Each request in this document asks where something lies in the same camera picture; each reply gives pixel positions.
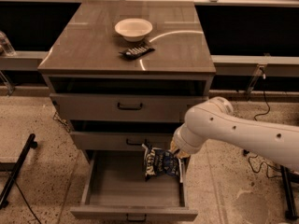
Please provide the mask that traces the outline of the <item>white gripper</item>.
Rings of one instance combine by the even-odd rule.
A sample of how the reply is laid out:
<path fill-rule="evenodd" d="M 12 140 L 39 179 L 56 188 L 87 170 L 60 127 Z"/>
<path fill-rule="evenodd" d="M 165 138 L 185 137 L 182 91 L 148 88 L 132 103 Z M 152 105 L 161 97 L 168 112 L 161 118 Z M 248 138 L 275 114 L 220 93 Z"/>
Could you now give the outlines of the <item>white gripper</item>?
<path fill-rule="evenodd" d="M 174 132 L 169 151 L 178 159 L 188 159 L 190 155 L 197 153 L 204 143 L 204 138 L 190 131 L 186 124 L 182 124 Z"/>

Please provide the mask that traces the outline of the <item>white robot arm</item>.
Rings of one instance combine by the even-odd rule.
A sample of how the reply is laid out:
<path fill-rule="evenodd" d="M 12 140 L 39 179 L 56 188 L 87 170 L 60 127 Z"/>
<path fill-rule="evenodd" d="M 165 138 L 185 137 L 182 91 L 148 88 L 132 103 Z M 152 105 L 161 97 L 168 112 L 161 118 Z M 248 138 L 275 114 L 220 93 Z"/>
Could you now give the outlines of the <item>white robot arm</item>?
<path fill-rule="evenodd" d="M 223 141 L 299 171 L 299 128 L 233 115 L 228 100 L 214 97 L 194 105 L 173 135 L 175 146 L 187 154 L 197 153 L 207 139 Z"/>

